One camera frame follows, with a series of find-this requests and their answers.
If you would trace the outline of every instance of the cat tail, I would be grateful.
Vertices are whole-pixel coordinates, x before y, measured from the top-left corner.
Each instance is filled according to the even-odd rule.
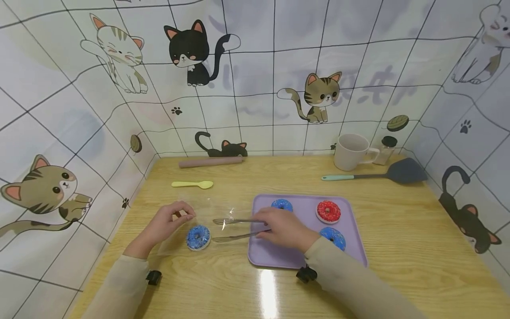
[[[445,173],[443,174],[443,180],[442,180],[442,186],[443,186],[443,192],[446,193],[446,181],[450,177],[450,175],[453,172],[459,172],[462,177],[462,181],[464,184],[469,184],[471,182],[471,179],[469,178],[469,175],[462,169],[460,166],[450,166],[446,169]]]
[[[110,58],[105,53],[105,51],[97,43],[89,41],[89,40],[82,40],[80,42],[80,46],[82,47],[83,50],[85,50],[88,53],[91,53],[101,59],[102,63],[104,63],[106,65],[106,71],[108,72],[108,75],[113,80],[114,76],[112,74]]]
[[[195,134],[195,142],[197,143],[198,146],[200,146],[200,148],[207,152],[208,149],[206,149],[206,147],[203,146],[202,143],[200,143],[200,136],[211,137],[211,135],[207,132],[196,132]]]
[[[241,45],[241,39],[235,34],[225,34],[219,38],[214,49],[214,71],[209,81],[212,81],[218,77],[220,71],[220,58],[226,51],[237,49]]]
[[[293,100],[296,104],[297,108],[297,114],[301,119],[308,120],[307,117],[303,113],[303,109],[301,108],[301,99],[299,98],[299,94],[294,90],[290,88],[281,89],[276,94],[277,97],[284,100]]]
[[[35,222],[33,220],[19,220],[17,222],[7,224],[0,228],[0,238],[2,239],[0,242],[0,251],[9,245],[19,234],[27,230],[60,231],[69,228],[72,223],[74,223],[74,221],[59,225],[50,225],[41,222]],[[3,238],[10,231],[12,231],[10,236],[8,236],[8,238]]]

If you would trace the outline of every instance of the blue donut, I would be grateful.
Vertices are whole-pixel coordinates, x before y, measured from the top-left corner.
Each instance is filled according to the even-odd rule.
[[[211,233],[209,228],[198,225],[190,229],[188,236],[186,237],[186,245],[191,250],[202,250],[211,241]]]
[[[345,238],[341,232],[331,227],[324,227],[320,231],[320,235],[330,240],[335,244],[336,247],[340,248],[342,251],[345,251]]]
[[[289,201],[284,200],[284,199],[279,199],[279,200],[274,201],[271,204],[271,207],[276,207],[279,209],[286,209],[286,210],[292,211],[292,204]]]

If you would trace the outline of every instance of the cartoon cat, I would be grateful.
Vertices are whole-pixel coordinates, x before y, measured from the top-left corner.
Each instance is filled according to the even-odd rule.
[[[304,84],[304,100],[312,108],[306,116],[301,108],[299,94],[294,89],[281,89],[276,96],[280,99],[293,100],[296,103],[297,114],[302,119],[310,123],[325,123],[327,122],[326,106],[330,106],[338,99],[340,93],[338,82],[341,76],[341,72],[332,74],[327,78],[319,78],[315,73],[308,75],[307,81]]]
[[[200,146],[204,151],[207,152],[209,157],[231,157],[231,156],[248,156],[248,152],[246,151],[246,143],[230,143],[227,140],[224,140],[221,143],[221,151],[216,149],[208,150],[205,146],[200,143],[200,136],[211,137],[211,135],[207,132],[196,132],[195,134],[195,142]]]
[[[503,49],[510,47],[510,16],[500,11],[498,5],[491,5],[480,12],[482,35],[469,46],[455,66],[451,77],[454,82],[480,84],[496,73]]]
[[[170,26],[164,26],[164,29],[170,40],[168,50],[173,63],[177,67],[188,68],[189,86],[207,85],[210,81],[216,79],[219,73],[221,55],[241,45],[241,40],[234,34],[225,34],[219,38],[214,50],[214,71],[209,76],[209,72],[202,64],[209,56],[209,43],[202,21],[195,21],[190,30],[180,31]]]
[[[97,30],[97,45],[89,40],[82,40],[80,45],[88,53],[101,58],[112,81],[126,93],[146,94],[147,82],[135,70],[142,63],[142,38],[133,37],[123,30],[106,25],[98,17],[90,14]]]
[[[30,172],[21,183],[2,186],[0,192],[9,202],[24,207],[34,214],[47,214],[56,209],[67,222],[50,225],[33,220],[18,220],[0,228],[0,237],[13,231],[13,237],[27,230],[60,231],[67,229],[85,214],[92,198],[75,193],[76,176],[69,170],[52,166],[42,155],[37,155]]]
[[[469,184],[471,179],[468,174],[459,166],[450,166],[443,174],[443,193],[439,198],[439,203],[444,207],[448,215],[450,215],[453,222],[458,226],[461,232],[476,240],[475,251],[479,254],[486,252],[491,244],[501,244],[501,239],[494,233],[485,228],[482,222],[478,219],[478,209],[472,204],[464,205],[461,209],[457,208],[455,198],[450,195],[446,190],[446,181],[453,172],[461,174],[462,181]]]

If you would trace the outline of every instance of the shaker lid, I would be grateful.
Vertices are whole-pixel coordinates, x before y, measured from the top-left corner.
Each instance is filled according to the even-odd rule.
[[[382,139],[383,140],[381,142],[383,143],[384,146],[394,148],[395,145],[397,145],[397,139],[393,136],[385,136]]]

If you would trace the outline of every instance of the mug handle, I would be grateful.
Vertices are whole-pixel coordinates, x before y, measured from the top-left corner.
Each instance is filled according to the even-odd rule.
[[[368,161],[361,161],[360,164],[370,164],[370,163],[373,163],[375,161],[375,159],[379,156],[380,151],[378,149],[368,148],[367,154],[369,154],[369,153],[373,153],[374,157],[371,160],[368,160]]]

